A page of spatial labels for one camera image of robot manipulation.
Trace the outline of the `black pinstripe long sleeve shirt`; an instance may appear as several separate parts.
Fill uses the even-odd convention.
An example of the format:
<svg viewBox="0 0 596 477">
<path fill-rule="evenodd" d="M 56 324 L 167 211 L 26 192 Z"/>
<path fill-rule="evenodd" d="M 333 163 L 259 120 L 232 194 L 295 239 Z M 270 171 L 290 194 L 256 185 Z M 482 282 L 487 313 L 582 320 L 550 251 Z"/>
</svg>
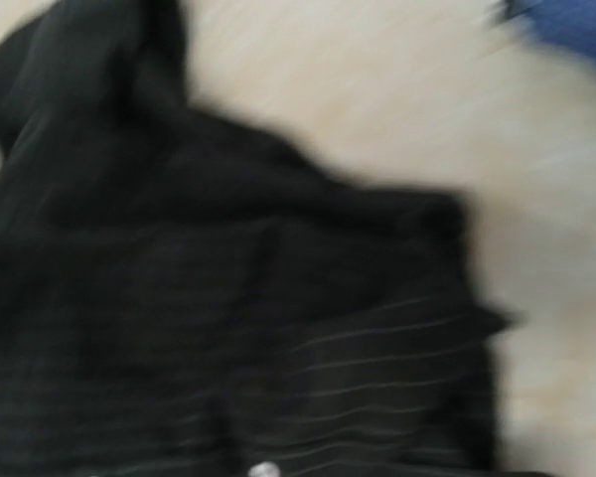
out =
<svg viewBox="0 0 596 477">
<path fill-rule="evenodd" d="M 495 476 L 461 202 L 191 108 L 174 1 L 0 44 L 0 476 Z"/>
</svg>

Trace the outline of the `blue checked shirt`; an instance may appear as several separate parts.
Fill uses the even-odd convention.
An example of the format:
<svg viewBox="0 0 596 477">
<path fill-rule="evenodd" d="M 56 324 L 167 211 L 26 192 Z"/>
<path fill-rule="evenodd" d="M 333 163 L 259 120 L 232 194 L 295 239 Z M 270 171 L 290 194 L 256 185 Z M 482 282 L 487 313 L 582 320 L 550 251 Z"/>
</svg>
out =
<svg viewBox="0 0 596 477">
<path fill-rule="evenodd" d="M 540 42 L 596 63 L 596 0 L 498 1 L 500 21 L 524 19 Z"/>
</svg>

